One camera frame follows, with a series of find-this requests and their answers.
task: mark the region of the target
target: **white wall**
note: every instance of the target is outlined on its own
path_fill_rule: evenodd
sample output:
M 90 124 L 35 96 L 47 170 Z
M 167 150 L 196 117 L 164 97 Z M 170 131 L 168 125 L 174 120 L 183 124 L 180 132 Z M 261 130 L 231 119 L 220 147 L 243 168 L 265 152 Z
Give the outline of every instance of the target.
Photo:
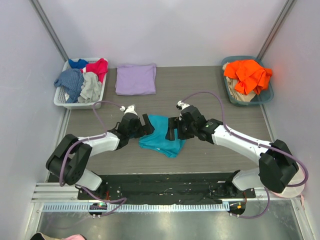
M 0 238 L 18 240 L 57 139 L 63 60 L 28 0 L 0 1 L 0 23 Z
M 266 105 L 275 137 L 307 166 L 305 199 L 320 225 L 320 2 L 297 1 L 263 62 L 273 70 L 274 99 Z
M 212 66 L 256 56 L 285 0 L 40 0 L 70 58 Z

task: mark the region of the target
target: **purple cloth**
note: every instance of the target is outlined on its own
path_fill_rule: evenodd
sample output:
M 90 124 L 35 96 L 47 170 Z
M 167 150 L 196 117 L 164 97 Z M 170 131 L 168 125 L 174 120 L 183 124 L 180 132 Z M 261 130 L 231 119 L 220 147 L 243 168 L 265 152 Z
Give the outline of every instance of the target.
M 117 67 L 115 93 L 117 95 L 156 94 L 156 65 L 124 64 Z

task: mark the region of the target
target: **dark blue cloth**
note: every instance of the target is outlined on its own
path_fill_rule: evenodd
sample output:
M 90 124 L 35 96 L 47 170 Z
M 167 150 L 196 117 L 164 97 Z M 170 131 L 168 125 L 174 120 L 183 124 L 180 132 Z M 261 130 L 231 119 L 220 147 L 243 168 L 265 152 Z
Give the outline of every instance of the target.
M 186 140 L 178 139 L 177 129 L 174 130 L 174 141 L 166 139 L 169 120 L 166 116 L 149 115 L 149 120 L 154 127 L 154 132 L 151 135 L 141 137 L 139 146 L 143 149 L 152 149 L 165 154 L 168 158 L 177 157 Z
M 83 60 L 81 58 L 78 61 L 72 61 L 71 59 L 69 59 L 68 62 L 72 69 L 83 69 L 88 64 L 86 60 Z
M 81 86 L 84 83 L 84 75 L 79 69 L 67 69 L 63 71 L 60 76 L 55 80 L 54 86 L 65 88 L 65 92 L 69 94 L 67 104 L 76 103 L 81 93 Z

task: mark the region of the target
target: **robotic arm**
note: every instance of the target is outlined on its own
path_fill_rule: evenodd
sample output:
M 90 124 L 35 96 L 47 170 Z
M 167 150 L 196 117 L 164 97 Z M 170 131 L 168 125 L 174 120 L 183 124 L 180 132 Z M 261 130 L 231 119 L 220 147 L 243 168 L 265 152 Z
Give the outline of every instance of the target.
M 177 129 L 177 137 L 181 140 L 196 136 L 201 141 L 232 149 L 258 165 L 257 168 L 250 170 L 237 170 L 226 180 L 226 191 L 230 195 L 235 196 L 239 191 L 256 187 L 266 187 L 275 193 L 282 193 L 298 172 L 299 167 L 294 160 L 262 147 L 270 146 L 291 154 L 283 141 L 263 141 L 232 128 L 225 128 L 221 121 L 213 118 L 206 120 L 195 106 L 181 101 L 176 107 L 181 110 L 180 116 L 169 118 L 166 139 L 173 141 L 175 139 L 174 129 Z
M 46 168 L 55 176 L 59 177 L 62 170 L 63 161 L 68 149 L 76 142 L 88 139 L 85 143 L 80 142 L 70 152 L 73 157 L 68 156 L 63 171 L 63 180 L 68 185 L 80 185 L 94 191 L 97 195 L 105 193 L 103 181 L 100 176 L 86 169 L 90 157 L 106 152 L 116 151 L 126 146 L 129 139 L 140 138 L 154 132 L 148 115 L 142 115 L 145 125 L 142 125 L 135 106 L 131 105 L 124 111 L 121 122 L 108 130 L 106 134 L 89 137 L 76 137 L 67 134 L 54 150 L 48 161 Z

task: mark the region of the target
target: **orange shirt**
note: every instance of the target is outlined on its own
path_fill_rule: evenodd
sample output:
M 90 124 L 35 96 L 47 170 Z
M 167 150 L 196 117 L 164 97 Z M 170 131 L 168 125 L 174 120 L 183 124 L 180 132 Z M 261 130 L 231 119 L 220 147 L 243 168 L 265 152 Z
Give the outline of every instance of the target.
M 260 94 L 262 90 L 268 89 L 272 70 L 264 68 L 255 60 L 238 60 L 229 63 L 224 75 L 231 79 L 238 79 L 234 89 L 239 93 L 248 95 L 251 91 Z

